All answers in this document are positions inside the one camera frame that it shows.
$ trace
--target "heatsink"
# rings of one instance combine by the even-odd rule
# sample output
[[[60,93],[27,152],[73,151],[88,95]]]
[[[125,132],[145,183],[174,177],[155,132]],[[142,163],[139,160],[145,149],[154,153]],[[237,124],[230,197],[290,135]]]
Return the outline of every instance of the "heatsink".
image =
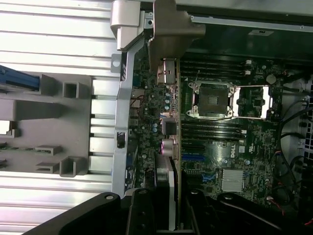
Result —
[[[224,192],[242,192],[244,189],[244,171],[223,169],[222,190]]]

